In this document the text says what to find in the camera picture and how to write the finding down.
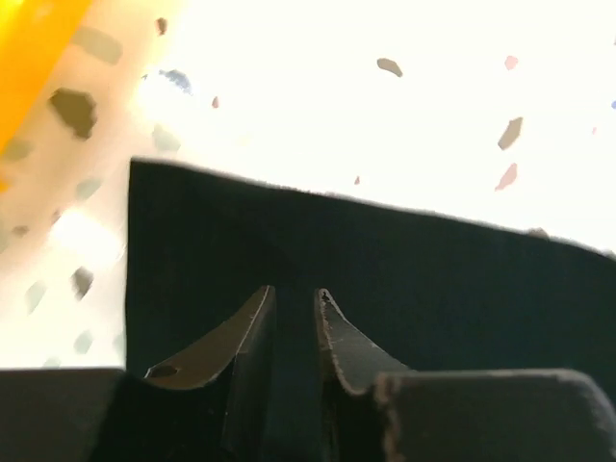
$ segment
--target yellow object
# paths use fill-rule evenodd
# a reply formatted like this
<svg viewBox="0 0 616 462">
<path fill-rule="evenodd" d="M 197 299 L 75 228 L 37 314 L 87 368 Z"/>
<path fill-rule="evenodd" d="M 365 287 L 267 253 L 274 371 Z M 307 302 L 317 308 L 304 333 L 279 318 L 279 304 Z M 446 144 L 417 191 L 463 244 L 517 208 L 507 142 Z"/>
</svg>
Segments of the yellow object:
<svg viewBox="0 0 616 462">
<path fill-rule="evenodd" d="M 0 152 L 28 114 L 91 2 L 0 0 Z"/>
</svg>

